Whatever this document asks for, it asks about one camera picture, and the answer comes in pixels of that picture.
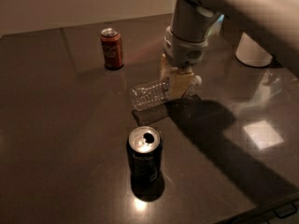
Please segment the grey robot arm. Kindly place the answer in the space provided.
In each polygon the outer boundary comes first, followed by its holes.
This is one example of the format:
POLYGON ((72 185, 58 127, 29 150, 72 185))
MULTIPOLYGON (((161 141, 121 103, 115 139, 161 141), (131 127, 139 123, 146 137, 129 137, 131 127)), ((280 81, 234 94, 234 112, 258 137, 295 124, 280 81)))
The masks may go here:
POLYGON ((177 0, 164 35, 161 80, 179 98, 201 62, 207 34, 219 16, 226 16, 276 60, 298 73, 299 0, 177 0))

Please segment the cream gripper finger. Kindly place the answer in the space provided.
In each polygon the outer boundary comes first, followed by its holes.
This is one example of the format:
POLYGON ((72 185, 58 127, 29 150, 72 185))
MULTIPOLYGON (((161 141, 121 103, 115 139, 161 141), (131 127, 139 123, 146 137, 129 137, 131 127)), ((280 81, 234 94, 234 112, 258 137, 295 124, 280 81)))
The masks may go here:
POLYGON ((169 64, 165 54, 162 54, 160 66, 160 80, 167 80, 170 77, 172 66, 169 64))
POLYGON ((172 68, 169 76, 168 95, 171 99, 180 98, 187 90, 194 73, 190 66, 185 68, 172 68))

